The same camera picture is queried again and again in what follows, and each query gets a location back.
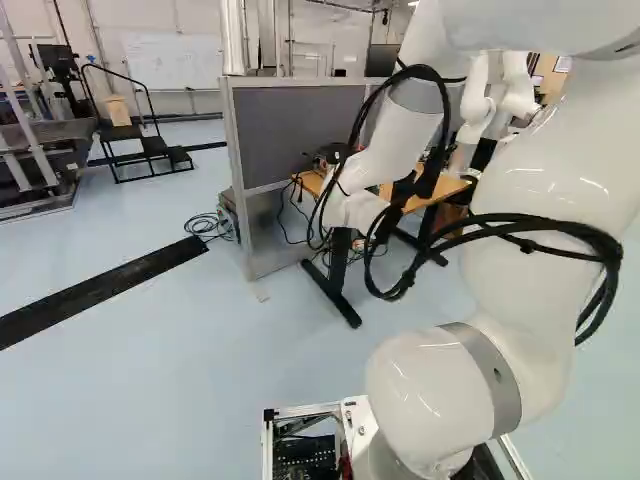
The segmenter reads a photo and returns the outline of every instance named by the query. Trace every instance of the whiteboard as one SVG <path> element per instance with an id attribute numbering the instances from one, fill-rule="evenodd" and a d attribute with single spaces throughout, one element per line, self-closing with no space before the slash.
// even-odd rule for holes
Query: whiteboard
<path id="1" fill-rule="evenodd" d="M 218 88 L 222 47 L 215 35 L 125 33 L 129 71 L 150 90 Z"/>

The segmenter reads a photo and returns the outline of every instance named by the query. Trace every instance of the light blue floor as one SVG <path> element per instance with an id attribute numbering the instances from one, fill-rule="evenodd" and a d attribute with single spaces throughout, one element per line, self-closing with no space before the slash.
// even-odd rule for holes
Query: light blue floor
<path id="1" fill-rule="evenodd" d="M 162 130 L 170 144 L 224 137 L 220 121 Z M 194 172 L 124 185 L 90 169 L 74 210 L 1 226 L 0 315 L 183 238 L 231 183 L 226 149 L 193 157 Z M 345 294 L 364 319 L 353 331 L 298 266 L 252 286 L 233 244 L 210 247 L 0 352 L 0 477 L 257 479 L 263 408 L 360 394 L 381 340 L 473 309 L 455 253 L 396 304 L 373 299 L 352 267 Z M 567 400 L 513 435 L 537 479 L 637 476 L 640 223 L 625 247 L 614 310 L 577 353 Z M 388 272 L 410 254 L 393 249 Z"/>

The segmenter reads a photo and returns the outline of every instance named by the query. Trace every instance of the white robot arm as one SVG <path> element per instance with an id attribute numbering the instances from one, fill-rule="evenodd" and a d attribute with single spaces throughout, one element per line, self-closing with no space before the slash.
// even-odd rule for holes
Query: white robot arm
<path id="1" fill-rule="evenodd" d="M 464 77 L 473 52 L 488 49 L 574 57 L 560 104 L 537 115 L 485 170 L 472 203 L 475 214 L 522 212 L 620 237 L 640 205 L 629 175 L 640 113 L 639 25 L 640 2 L 626 0 L 421 0 L 400 51 L 407 65 L 424 63 L 443 77 Z M 514 85 L 521 73 L 513 72 Z M 436 132 L 442 114 L 432 103 L 439 98 L 433 86 L 406 83 L 385 98 L 369 148 L 347 161 L 341 189 L 328 199 L 328 226 L 366 231 L 384 204 L 363 189 L 406 176 Z M 505 95 L 503 103 L 524 115 L 535 108 L 510 101 Z M 367 202 L 368 208 L 359 208 Z M 560 232 L 519 237 L 593 253 Z M 362 456 L 378 454 L 382 439 L 389 457 L 413 478 L 447 478 L 474 445 L 561 401 L 576 317 L 601 265 L 524 254 L 492 237 L 465 246 L 463 274 L 477 300 L 470 318 L 390 339 L 367 366 L 379 430 Z M 375 462 L 365 463 L 370 470 L 359 479 L 384 479 Z"/>

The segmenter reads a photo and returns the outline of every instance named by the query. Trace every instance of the cubicle partition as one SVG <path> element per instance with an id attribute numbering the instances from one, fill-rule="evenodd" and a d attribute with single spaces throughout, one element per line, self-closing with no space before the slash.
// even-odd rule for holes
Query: cubicle partition
<path id="1" fill-rule="evenodd" d="M 371 87 L 382 80 L 220 79 L 248 279 L 260 278 L 311 255 L 304 242 L 288 244 L 276 222 L 281 191 L 292 174 L 311 168 L 305 154 L 331 142 L 347 141 L 362 102 Z M 304 233 L 304 228 L 298 228 L 296 240 L 303 239 Z"/>

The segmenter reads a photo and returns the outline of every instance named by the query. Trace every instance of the black floor mat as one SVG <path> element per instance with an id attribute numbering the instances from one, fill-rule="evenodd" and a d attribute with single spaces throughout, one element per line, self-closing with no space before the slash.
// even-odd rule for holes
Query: black floor mat
<path id="1" fill-rule="evenodd" d="M 104 302 L 209 249 L 189 237 L 0 317 L 0 350 Z"/>

